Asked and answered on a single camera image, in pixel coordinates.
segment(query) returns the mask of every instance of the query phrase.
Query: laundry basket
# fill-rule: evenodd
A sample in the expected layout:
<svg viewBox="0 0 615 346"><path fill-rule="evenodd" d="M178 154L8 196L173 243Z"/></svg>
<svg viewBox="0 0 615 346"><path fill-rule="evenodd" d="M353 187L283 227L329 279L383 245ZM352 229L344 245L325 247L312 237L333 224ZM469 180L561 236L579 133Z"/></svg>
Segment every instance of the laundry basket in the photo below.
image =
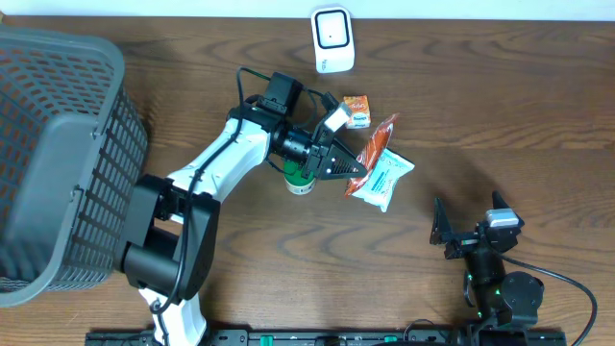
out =
<svg viewBox="0 0 615 346"><path fill-rule="evenodd" d="M0 307L112 271L147 137L119 50L0 25Z"/></svg>

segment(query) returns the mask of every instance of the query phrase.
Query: wooden table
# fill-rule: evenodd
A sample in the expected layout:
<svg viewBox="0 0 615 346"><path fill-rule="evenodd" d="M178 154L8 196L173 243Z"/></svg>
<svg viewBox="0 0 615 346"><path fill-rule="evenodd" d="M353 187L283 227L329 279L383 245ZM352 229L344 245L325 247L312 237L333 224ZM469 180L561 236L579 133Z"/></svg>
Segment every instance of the wooden table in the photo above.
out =
<svg viewBox="0 0 615 346"><path fill-rule="evenodd" d="M242 64L339 97L367 94L374 125L402 114L390 147L416 169L399 181L387 213L345 200L342 181L298 197L267 165L245 177L222 209L202 289L209 320L390 329L417 318L471 318L463 261L446 261L442 248L429 246L433 198L444 199L458 230L469 230L498 189L527 222L509 254L587 284L601 307L587 344L613 343L615 24L355 20L353 70L318 75L305 19L6 22L106 37L120 47L126 87L151 130L146 171L153 174L184 166L218 136L237 104L234 72ZM246 94L265 88L244 81ZM309 112L302 97L296 117ZM344 138L357 150L372 130ZM539 277L546 285L539 325L561 327L572 342L589 317L588 299ZM2 345L79 345L91 330L152 322L122 275L2 309L0 320Z"/></svg>

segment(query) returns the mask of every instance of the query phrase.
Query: orange box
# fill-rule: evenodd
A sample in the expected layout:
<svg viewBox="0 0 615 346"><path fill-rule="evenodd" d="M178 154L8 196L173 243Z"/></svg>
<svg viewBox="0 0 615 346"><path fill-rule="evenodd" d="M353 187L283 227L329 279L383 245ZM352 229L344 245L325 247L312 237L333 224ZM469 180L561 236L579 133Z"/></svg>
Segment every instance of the orange box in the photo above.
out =
<svg viewBox="0 0 615 346"><path fill-rule="evenodd" d="M369 127L372 123L372 117L369 114L367 96L344 96L344 103L353 112L346 123L347 129L363 129Z"/></svg>

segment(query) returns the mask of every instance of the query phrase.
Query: white background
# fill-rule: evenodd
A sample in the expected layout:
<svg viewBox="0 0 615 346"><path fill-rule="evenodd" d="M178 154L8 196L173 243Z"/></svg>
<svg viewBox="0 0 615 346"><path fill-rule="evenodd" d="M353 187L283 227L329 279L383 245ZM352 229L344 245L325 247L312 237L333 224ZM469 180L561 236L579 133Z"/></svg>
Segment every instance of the white background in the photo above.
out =
<svg viewBox="0 0 615 346"><path fill-rule="evenodd" d="M341 5L354 18L615 20L615 0L0 0L6 14L308 18Z"/></svg>

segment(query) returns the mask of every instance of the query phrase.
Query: red plastic wrapper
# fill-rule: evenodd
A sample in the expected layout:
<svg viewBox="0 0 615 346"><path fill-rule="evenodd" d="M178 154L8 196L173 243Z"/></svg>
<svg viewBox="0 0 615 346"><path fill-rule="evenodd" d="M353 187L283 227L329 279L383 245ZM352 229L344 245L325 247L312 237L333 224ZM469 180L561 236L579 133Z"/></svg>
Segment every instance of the red plastic wrapper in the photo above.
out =
<svg viewBox="0 0 615 346"><path fill-rule="evenodd" d="M367 168L367 175L363 178L351 178L348 181L344 196L349 197L367 183L374 170L374 166L376 166L376 162L378 162L378 159L381 157L382 151L388 145L388 140L393 134L393 124L397 121L398 116L398 113L389 116L378 126L378 129L376 129L369 138L367 145L357 156L357 161L361 162L361 164Z"/></svg>

